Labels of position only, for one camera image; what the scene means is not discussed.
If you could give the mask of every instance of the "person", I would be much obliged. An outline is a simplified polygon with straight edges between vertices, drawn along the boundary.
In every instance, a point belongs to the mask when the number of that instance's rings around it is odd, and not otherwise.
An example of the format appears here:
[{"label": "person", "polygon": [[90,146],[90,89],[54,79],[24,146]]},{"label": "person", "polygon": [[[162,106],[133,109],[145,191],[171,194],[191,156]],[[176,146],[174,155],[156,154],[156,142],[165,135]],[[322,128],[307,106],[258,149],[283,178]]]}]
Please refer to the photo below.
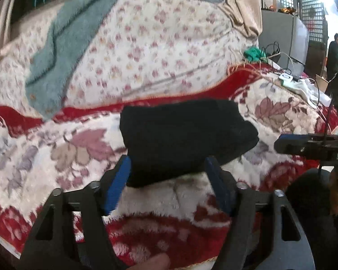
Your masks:
[{"label": "person", "polygon": [[338,33],[334,35],[334,40],[329,44],[326,67],[327,81],[330,81],[338,73]]}]

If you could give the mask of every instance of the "floral blanket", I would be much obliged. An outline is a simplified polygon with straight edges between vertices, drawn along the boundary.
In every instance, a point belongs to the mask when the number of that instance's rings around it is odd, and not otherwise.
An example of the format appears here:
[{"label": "floral blanket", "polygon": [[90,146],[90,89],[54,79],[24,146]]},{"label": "floral blanket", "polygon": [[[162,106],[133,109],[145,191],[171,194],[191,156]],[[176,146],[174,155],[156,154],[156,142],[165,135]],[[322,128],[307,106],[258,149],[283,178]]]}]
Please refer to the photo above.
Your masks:
[{"label": "floral blanket", "polygon": [[[25,95],[34,54],[62,4],[28,21],[0,62],[0,106],[41,118]],[[222,80],[256,40],[202,0],[118,0],[68,83],[64,106],[92,108],[147,96],[200,92]]]},{"label": "floral blanket", "polygon": [[[52,121],[23,116],[0,106],[0,241],[20,256],[42,204],[55,187],[80,189],[112,168],[126,149],[119,130],[124,105],[158,105],[211,97],[234,100],[259,132],[255,148],[223,166],[255,189],[285,189],[317,162],[279,155],[273,144],[281,133],[323,131],[319,114],[276,82],[266,67],[230,67],[216,86],[186,96],[147,98],[95,109],[64,108]],[[338,125],[334,112],[330,126]],[[166,252],[173,268],[198,263],[211,268],[230,219],[215,203],[204,173],[141,189],[126,187],[117,208],[105,217],[114,251],[128,265]],[[83,240],[81,219],[74,220]]]}]

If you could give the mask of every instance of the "gray appliance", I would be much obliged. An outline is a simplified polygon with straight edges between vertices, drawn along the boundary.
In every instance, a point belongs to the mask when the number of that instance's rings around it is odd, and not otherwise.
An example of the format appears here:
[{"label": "gray appliance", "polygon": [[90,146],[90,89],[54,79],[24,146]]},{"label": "gray appliance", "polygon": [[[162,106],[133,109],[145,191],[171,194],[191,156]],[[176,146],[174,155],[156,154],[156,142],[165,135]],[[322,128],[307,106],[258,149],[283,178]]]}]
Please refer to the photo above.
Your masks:
[{"label": "gray appliance", "polygon": [[[307,58],[309,33],[306,26],[297,16],[262,10],[263,32],[259,36],[259,48],[278,42],[281,54],[278,61],[280,67],[289,68],[294,75],[301,75]],[[273,53],[273,45],[267,48]]]}]

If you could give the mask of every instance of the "teal fuzzy blanket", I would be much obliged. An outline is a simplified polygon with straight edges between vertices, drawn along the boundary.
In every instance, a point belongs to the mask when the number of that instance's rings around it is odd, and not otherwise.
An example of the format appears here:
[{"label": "teal fuzzy blanket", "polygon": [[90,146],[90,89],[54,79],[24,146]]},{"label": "teal fuzzy blanket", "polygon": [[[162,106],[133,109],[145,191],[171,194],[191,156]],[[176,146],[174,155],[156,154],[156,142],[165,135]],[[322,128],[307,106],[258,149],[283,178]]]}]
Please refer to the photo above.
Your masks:
[{"label": "teal fuzzy blanket", "polygon": [[30,105],[45,120],[62,108],[76,65],[116,1],[70,0],[51,23],[46,44],[35,54],[25,85]]}]

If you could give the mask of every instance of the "blue gripper pad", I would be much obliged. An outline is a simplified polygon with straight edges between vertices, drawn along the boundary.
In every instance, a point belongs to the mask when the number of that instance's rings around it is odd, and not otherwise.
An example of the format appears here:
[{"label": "blue gripper pad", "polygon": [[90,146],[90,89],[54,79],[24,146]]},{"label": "blue gripper pad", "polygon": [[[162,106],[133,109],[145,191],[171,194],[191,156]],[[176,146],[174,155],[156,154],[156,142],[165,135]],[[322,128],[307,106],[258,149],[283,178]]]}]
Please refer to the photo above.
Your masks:
[{"label": "blue gripper pad", "polygon": [[123,191],[125,184],[129,178],[130,172],[132,170],[132,162],[128,156],[125,157],[123,163],[118,169],[111,186],[106,191],[105,194],[105,203],[104,203],[104,212],[109,215],[113,211],[118,202]]},{"label": "blue gripper pad", "polygon": [[213,156],[207,157],[204,165],[219,208],[231,216],[237,201],[235,179],[230,172],[222,170]]}]

